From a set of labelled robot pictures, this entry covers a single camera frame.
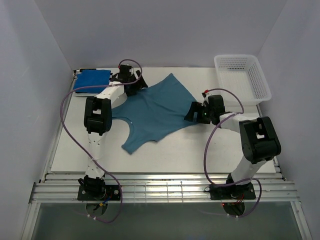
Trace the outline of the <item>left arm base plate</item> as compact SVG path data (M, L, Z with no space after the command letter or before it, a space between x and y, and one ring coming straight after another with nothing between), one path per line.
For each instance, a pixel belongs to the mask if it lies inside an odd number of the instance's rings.
M92 190L80 186L78 189L78 201L119 201L121 199L120 188L118 185L106 185L99 190Z

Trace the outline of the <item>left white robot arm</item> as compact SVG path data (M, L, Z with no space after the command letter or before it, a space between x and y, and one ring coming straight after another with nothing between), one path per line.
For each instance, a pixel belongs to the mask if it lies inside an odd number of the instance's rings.
M106 185L103 180L105 171L97 162L103 156L103 145L107 133L112 126L112 104L122 95L135 95L143 88L147 88L142 76L142 70L133 70L130 65L121 64L119 72L114 74L102 92L86 98L84 111L84 127L88 136L88 157L85 176L79 181L80 186L95 200L106 195Z

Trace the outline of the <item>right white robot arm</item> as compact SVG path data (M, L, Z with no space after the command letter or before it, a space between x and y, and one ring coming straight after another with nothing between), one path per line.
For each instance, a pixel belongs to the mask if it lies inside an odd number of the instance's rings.
M204 101L191 103L184 119L200 124L213 124L203 154L204 175L215 188L225 188L226 194L237 199L254 180L257 171L268 161L281 153L281 144L273 123L268 116L255 119L247 118L243 112L227 112L221 95L203 94ZM228 175L225 184L214 183L207 171L207 154L214 133L226 129L240 134L242 158L237 167Z

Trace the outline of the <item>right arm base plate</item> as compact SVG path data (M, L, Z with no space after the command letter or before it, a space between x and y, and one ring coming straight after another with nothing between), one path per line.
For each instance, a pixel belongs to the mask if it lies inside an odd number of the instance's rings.
M252 183L227 187L218 187L211 184L204 189L204 192L210 194L211 200L256 199L256 194Z

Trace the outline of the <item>teal tank top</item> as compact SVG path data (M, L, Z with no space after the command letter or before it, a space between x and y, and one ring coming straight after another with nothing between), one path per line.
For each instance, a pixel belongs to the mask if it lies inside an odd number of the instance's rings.
M184 120L195 100L172 73L161 82L129 96L112 109L112 118L123 120L129 126L122 148L131 155L147 142L159 142L173 132L195 125L193 121Z

